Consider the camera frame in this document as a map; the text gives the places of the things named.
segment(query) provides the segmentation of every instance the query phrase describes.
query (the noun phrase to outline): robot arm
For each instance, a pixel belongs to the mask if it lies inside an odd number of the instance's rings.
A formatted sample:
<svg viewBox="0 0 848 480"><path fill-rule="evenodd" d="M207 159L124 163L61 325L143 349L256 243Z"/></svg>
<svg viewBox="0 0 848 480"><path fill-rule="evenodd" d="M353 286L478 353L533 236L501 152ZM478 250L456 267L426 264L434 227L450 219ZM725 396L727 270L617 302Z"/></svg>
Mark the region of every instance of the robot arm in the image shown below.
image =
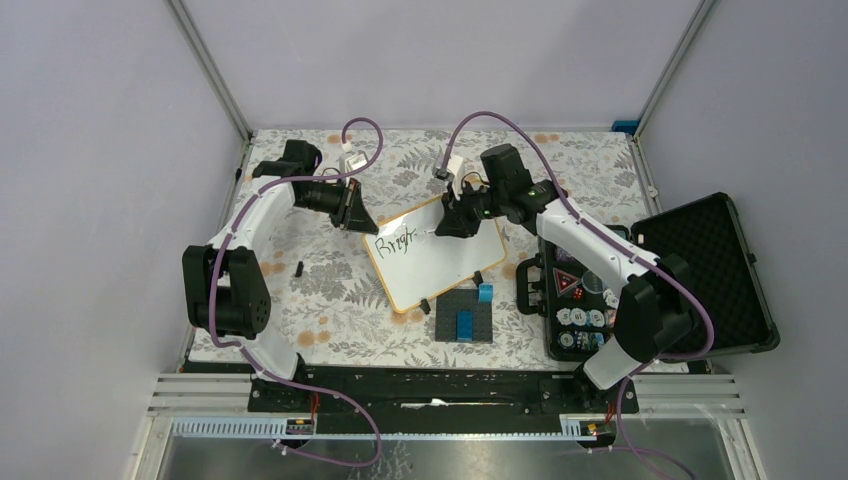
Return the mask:
<svg viewBox="0 0 848 480"><path fill-rule="evenodd" d="M619 297L613 338L578 368L578 374L585 375L595 388L609 389L694 328L696 317L689 302L635 262L641 258L688 286L685 261L674 255L659 259L615 235L573 203L566 208L550 180L533 183L515 147L500 145L480 158L489 183L474 190L461 182L460 195L449 185L441 199L445 217L435 234L467 238L477 233L482 220L506 216L530 233L565 248L595 272ZM608 235L601 238L597 231ZM627 256L622 254L624 249L629 252Z"/></svg>
<svg viewBox="0 0 848 480"><path fill-rule="evenodd" d="M356 165L362 153L343 159L345 166ZM361 184L353 178L338 181L295 181L277 185L267 191L263 187L280 178L314 174L321 164L321 152L302 140L288 140L283 156L261 162L251 173L254 204L246 214L236 214L226 226L203 246L190 246L183 253L183 279L189 322L209 330L209 286L217 285L215 302L216 329L219 337L238 336L248 341L272 342L276 335L259 335L267 325L271 297L259 268L258 259L270 248L273 229L292 207L326 213L330 223L341 230L377 233L377 224L362 203ZM238 226L238 232L227 245L222 261L222 275L213 279L213 263L224 238ZM288 345L264 345L257 351L275 352L275 365L283 375L293 373L296 354Z"/></svg>

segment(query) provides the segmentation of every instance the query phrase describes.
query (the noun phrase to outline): gray wall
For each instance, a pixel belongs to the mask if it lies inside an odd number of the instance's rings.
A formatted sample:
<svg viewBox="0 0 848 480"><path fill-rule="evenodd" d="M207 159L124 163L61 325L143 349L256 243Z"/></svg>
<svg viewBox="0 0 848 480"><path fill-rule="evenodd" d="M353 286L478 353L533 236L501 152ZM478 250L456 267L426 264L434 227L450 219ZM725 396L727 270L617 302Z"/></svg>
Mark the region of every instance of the gray wall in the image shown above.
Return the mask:
<svg viewBox="0 0 848 480"><path fill-rule="evenodd" d="M666 208L736 201L782 335L723 363L770 479L844 476L848 4L721 2L644 136Z"/></svg>
<svg viewBox="0 0 848 480"><path fill-rule="evenodd" d="M637 118L698 1L186 3L253 128L555 128Z"/></svg>
<svg viewBox="0 0 848 480"><path fill-rule="evenodd" d="M0 470L122 473L239 140L163 1L0 6Z"/></svg>

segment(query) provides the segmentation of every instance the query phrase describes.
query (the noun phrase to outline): open case lid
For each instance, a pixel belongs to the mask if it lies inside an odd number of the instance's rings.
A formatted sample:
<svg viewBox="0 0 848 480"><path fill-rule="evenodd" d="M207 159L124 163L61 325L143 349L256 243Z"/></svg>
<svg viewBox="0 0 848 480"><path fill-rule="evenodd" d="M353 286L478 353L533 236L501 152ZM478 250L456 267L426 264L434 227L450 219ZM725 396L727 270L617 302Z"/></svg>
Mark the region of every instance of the open case lid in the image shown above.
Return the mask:
<svg viewBox="0 0 848 480"><path fill-rule="evenodd" d="M692 268L695 296L715 325L710 356L765 352L780 343L748 249L733 200L715 193L636 222L633 240L660 256L680 255ZM702 323L667 353L703 346Z"/></svg>

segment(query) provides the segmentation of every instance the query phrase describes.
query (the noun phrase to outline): black bracket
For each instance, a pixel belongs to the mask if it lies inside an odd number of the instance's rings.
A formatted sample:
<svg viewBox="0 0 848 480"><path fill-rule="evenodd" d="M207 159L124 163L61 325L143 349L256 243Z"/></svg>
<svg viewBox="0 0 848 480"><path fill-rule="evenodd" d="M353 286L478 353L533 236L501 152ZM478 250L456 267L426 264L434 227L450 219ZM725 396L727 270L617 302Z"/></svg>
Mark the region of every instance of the black bracket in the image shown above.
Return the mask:
<svg viewBox="0 0 848 480"><path fill-rule="evenodd" d="M424 315L430 315L430 302L425 298L421 300L421 303L418 304L418 307L424 312Z"/></svg>
<svg viewBox="0 0 848 480"><path fill-rule="evenodd" d="M530 303L530 294L533 292L540 292L544 297L545 291L545 275L544 271L542 272L541 279L535 282L531 282L528 278L527 271L531 268L544 269L544 263L542 261L542 255L536 254L533 258L528 258L523 262L518 264L518 267L515 269L515 283L516 283L516 306L518 307L518 311L523 313L524 315L545 315L545 302L541 301L536 304Z"/></svg>

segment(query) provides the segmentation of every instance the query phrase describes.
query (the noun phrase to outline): table surface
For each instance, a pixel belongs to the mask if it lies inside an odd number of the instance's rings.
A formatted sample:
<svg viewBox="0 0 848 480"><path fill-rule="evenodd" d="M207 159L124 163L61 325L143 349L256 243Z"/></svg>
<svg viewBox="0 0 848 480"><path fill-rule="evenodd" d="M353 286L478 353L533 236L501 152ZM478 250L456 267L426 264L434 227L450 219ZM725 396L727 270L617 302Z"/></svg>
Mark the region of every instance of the table surface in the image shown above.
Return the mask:
<svg viewBox="0 0 848 480"><path fill-rule="evenodd" d="M440 195L444 184L431 176L441 160L449 133L439 130L388 130L377 162L357 175L363 199L379 223ZM533 132L531 137L551 162L561 185L589 214L608 224L630 225L647 216L644 195L624 134ZM370 155L377 136L370 130L348 133L355 150ZM260 130L246 172L263 160L282 155L286 139L303 139L324 154L324 166L337 166L342 154L339 133L327 130ZM454 153L483 172L479 154L503 143L518 148L533 178L545 172L533 150L513 132L467 131ZM251 177L244 176L236 207L248 197ZM275 227L272 251L259 259L271 294L271 319L263 335L282 335L310 364L438 368L570 370L545 354L544 325L538 315L522 315L515 306L515 267L538 251L537 240L522 227L499 220L507 258L483 272L494 285L491 344L434 340L436 302L420 309L392 311L365 251L362 235L334 229L325 214L293 209ZM294 277L298 261L303 276ZM459 287L473 288L470 281ZM233 349L218 349L209 334L196 331L192 362L243 362ZM684 365L660 365L654 371L686 371Z"/></svg>

